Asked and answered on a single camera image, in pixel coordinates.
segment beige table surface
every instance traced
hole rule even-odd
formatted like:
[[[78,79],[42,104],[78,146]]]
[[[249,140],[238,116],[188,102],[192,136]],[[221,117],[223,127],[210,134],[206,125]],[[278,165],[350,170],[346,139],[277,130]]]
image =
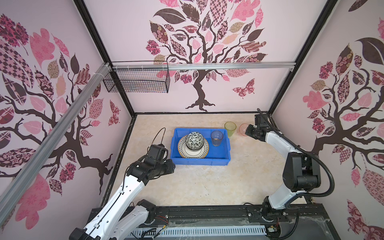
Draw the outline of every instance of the beige table surface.
[[[126,168],[146,154],[162,127],[166,127],[163,144],[170,149],[175,128],[224,128],[227,121],[237,125],[230,137],[227,166],[176,165],[173,174],[149,181],[133,202],[146,199],[157,206],[261,204],[283,183],[285,159],[269,144],[239,133],[241,124],[255,123],[254,114],[138,115],[111,196],[120,187]],[[159,135],[154,144],[160,144]],[[293,203],[304,204],[305,200]]]

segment silver metal beam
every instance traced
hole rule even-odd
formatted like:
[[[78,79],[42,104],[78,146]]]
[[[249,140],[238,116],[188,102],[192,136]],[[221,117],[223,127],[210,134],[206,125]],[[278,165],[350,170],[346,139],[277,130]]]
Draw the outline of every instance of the silver metal beam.
[[[84,107],[97,85],[99,85],[104,76],[109,73],[109,70],[110,68],[108,63],[103,63],[103,65],[99,67],[96,74],[92,76],[89,83],[75,99],[68,111],[60,118],[51,133],[48,134],[42,144],[37,148],[35,154],[33,154],[31,159],[23,166],[20,173],[1,195],[0,225],[6,220],[17,202],[34,181],[43,164],[47,161],[52,151],[63,138],[65,132],[75,120],[80,110]]]
[[[205,69],[250,69],[250,68],[294,68],[295,62],[262,62],[262,63],[195,63],[195,64],[168,64],[170,71],[178,70],[205,70]],[[165,68],[166,65],[115,65],[114,69],[146,69]]]

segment plate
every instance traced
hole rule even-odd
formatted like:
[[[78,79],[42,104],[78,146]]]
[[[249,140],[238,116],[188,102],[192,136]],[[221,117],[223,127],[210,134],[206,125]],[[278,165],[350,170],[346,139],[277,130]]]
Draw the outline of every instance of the plate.
[[[177,149],[179,150],[180,155],[183,158],[205,158],[209,151],[209,144],[207,140],[204,138],[204,144],[200,150],[192,151],[187,148],[187,145],[185,143],[186,137],[187,136],[182,137],[179,141],[179,144],[177,145]]]

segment yellow-green cup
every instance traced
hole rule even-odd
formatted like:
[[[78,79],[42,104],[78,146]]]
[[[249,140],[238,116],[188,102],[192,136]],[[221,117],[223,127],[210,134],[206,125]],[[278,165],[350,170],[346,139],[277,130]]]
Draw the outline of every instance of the yellow-green cup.
[[[234,122],[226,122],[224,128],[227,130],[228,136],[230,137],[236,130],[236,124]]]

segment wall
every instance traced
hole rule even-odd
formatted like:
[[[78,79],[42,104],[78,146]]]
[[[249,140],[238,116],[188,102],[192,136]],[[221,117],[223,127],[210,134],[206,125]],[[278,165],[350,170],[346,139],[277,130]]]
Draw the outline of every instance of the wall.
[[[8,1],[0,19],[0,193],[102,60],[72,1]],[[68,239],[98,207],[130,117],[101,84],[2,225],[1,239]]]
[[[341,239],[384,236],[384,2],[340,1],[274,118],[335,177],[323,203]],[[322,172],[324,192],[329,181]]]
[[[185,64],[294,61],[325,2],[92,0],[86,4],[112,61]],[[173,71],[168,93],[127,95],[136,112],[268,110],[287,72],[284,68]]]

